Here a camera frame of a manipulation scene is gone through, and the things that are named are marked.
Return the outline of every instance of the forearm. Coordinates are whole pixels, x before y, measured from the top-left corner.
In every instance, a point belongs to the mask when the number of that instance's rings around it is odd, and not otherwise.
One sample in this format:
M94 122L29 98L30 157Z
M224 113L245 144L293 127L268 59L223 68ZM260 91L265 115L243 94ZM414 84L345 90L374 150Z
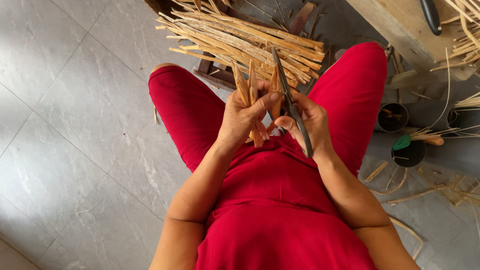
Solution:
M350 173L333 149L313 159L331 200L351 229L391 224L375 196Z
M234 146L216 141L173 197L167 217L205 222L218 197L235 151Z

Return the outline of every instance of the scissor handle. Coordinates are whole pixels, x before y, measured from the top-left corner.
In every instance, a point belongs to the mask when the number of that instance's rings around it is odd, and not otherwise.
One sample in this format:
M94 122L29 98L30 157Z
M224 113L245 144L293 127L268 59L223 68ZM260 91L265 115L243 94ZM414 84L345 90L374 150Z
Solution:
M307 128L305 128L305 125L303 124L303 121L295 105L289 104L288 113L289 113L289 116L295 119L295 122L297 123L297 127L300 130L300 133L303 137L303 142L305 143L305 148L306 148L306 149L302 148L302 150L305 156L309 159L313 156L313 148L312 148L312 142L310 141L310 137L308 136Z

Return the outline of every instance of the red dress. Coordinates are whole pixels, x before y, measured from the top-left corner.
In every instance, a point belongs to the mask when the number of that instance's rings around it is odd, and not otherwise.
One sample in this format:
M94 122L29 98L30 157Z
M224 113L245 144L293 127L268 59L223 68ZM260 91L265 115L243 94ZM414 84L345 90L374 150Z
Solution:
M357 176L382 100L387 61L375 43L348 49L309 98L327 110L335 152ZM187 70L150 76L150 95L186 166L215 141L225 104ZM312 159L290 135L240 147L198 247L196 269L375 269L342 221Z

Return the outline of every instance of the knee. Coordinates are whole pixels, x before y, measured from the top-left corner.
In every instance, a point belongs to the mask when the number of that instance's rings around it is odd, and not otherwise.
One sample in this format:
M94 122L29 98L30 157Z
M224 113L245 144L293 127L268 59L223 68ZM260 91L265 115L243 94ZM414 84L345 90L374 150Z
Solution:
M178 67L179 67L179 65L176 65L176 64L163 63L163 64L156 65L156 66L152 69L152 71L150 72L150 74L152 74L153 72L155 72L155 70L157 70L157 69L159 69L159 68L161 68L161 67L168 67L168 66L178 66Z

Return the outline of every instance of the red pants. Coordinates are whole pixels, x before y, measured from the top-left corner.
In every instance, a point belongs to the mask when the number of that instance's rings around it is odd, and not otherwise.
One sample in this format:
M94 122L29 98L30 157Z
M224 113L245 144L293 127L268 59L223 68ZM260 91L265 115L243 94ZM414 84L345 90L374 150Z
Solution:
M316 82L308 97L327 110L335 152L355 176L360 169L376 121L387 72L383 49L375 43L362 43L344 55ZM222 124L224 102L204 83L177 66L160 68L150 75L150 95L165 127L187 167L194 171L216 140ZM275 147L290 147L299 153L295 159L307 160L298 143L289 135L266 141L253 148L245 144L232 166L253 155Z

